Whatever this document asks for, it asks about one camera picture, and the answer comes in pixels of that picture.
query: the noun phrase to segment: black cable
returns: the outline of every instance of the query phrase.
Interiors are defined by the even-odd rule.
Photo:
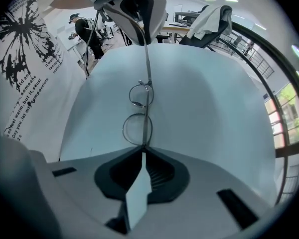
[[[88,71],[88,64],[89,64],[88,48],[89,48],[89,44],[90,44],[93,32],[95,31],[95,27],[96,27],[96,24],[97,24],[97,21],[98,21],[98,16],[99,16],[99,11],[97,10],[96,11],[95,20],[94,20],[94,25],[93,25],[93,28],[91,30],[91,34],[90,34],[89,40],[86,43],[86,49],[85,49],[85,54],[84,54],[84,56],[85,56],[85,71],[86,71],[86,74],[88,76],[90,76],[89,71]]]

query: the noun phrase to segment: eyeglasses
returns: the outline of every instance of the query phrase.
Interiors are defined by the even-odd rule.
[[[134,20],[132,19],[130,16],[125,15],[124,13],[121,13],[120,11],[114,9],[111,5],[109,5],[108,3],[106,3],[103,6],[104,9],[107,9],[113,13],[119,14],[120,16],[126,18],[127,20],[129,20],[129,22],[135,27],[135,30],[138,31],[144,40],[144,48],[145,48],[145,55],[146,55],[146,67],[147,67],[147,73],[148,73],[148,83],[144,83],[143,81],[139,80],[139,84],[135,85],[134,87],[131,88],[130,92],[129,92],[129,99],[132,102],[133,105],[141,108],[141,109],[145,109],[144,113],[135,113],[130,115],[123,123],[123,128],[122,128],[122,132],[123,132],[123,137],[126,141],[130,142],[131,144],[134,145],[140,145],[137,143],[134,143],[132,141],[130,141],[125,134],[125,125],[127,124],[127,121],[135,116],[144,116],[144,125],[143,125],[143,140],[142,140],[142,146],[148,146],[150,144],[150,140],[151,140],[151,136],[152,136],[152,132],[153,132],[153,123],[149,117],[149,106],[152,104],[153,100],[154,100],[154,89],[152,86],[152,82],[151,82],[151,71],[150,71],[150,59],[149,59],[149,51],[148,51],[148,46],[146,44],[146,39],[145,39],[145,34],[143,29],[140,27],[140,25]],[[143,86],[144,89],[146,90],[146,104],[142,104],[140,102],[137,101],[132,101],[131,98],[131,93],[133,91],[135,91],[138,87]],[[150,122],[150,134],[148,137],[148,125]]]

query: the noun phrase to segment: black jacket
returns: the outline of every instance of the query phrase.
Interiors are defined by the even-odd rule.
[[[89,24],[85,19],[78,19],[75,22],[75,32],[82,38],[83,41],[88,42],[91,30],[89,28]]]

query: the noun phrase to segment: white t-shirt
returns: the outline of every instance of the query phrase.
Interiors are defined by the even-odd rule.
[[[41,9],[53,0],[40,0]],[[36,0],[13,0],[0,18],[0,134],[59,160],[85,73],[40,16]]]

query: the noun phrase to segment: office chair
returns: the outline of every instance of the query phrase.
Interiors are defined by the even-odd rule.
[[[204,6],[202,9],[202,12],[208,7],[208,5]],[[179,44],[183,45],[189,45],[189,46],[194,46],[198,48],[205,48],[207,47],[213,40],[215,40],[218,36],[221,35],[222,32],[225,31],[225,29],[228,26],[228,22],[222,20],[223,15],[226,11],[232,11],[232,8],[228,5],[223,5],[220,8],[220,20],[219,20],[219,28],[218,32],[213,32],[210,34],[206,34],[201,40],[193,36],[192,38],[188,38],[187,35],[184,36]]]

